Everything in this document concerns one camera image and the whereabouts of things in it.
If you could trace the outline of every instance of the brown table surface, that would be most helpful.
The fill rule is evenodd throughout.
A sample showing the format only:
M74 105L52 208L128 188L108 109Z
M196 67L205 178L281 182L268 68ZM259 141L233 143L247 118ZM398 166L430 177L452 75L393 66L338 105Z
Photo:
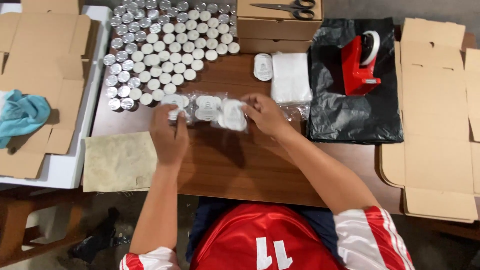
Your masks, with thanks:
M270 82L253 76L253 57L228 55L216 62L205 62L197 80L186 82L179 91L228 92L234 98L251 92L269 95ZM153 108L140 105L135 112L113 112L107 106L105 88L103 85L98 100L92 136L147 131ZM300 130L299 122L292 125ZM286 152L254 124L245 134L197 123L189 128L189 134L191 145L178 178L180 194L325 207ZM378 147L317 146L358 174L387 211L403 212L402 189L385 184L378 173Z

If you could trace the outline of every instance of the black scissor handle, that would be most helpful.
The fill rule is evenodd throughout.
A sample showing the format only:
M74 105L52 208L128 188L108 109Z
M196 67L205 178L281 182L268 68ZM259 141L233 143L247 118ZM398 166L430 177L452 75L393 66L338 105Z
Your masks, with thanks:
M311 21L315 13L308 9L298 9L292 12L293 17L300 21Z
M315 0L295 0L294 4L299 6L299 7L304 8L304 9L309 10L309 9L311 9L315 6L316 2L315 2Z

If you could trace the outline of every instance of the light blue cloth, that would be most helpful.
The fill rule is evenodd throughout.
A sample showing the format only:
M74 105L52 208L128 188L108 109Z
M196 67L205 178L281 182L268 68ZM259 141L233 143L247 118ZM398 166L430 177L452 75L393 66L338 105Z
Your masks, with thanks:
M50 106L44 97L22 95L19 90L5 94L0 116L0 148L5 148L13 136L32 133L47 121Z

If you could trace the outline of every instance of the beige cloth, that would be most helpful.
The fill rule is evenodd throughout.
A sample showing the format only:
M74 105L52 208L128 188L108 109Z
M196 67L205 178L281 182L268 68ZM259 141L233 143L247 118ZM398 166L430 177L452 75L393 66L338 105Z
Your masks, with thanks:
M156 152L148 132L85 139L84 192L148 190Z

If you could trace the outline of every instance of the person's left hand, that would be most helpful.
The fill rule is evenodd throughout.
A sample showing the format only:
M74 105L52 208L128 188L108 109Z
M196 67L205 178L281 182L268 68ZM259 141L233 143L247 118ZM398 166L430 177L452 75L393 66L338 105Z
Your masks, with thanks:
M150 136L158 157L157 165L180 166L189 144L184 112L179 113L177 129L168 123L168 112L177 105L162 105L155 109L150 123Z

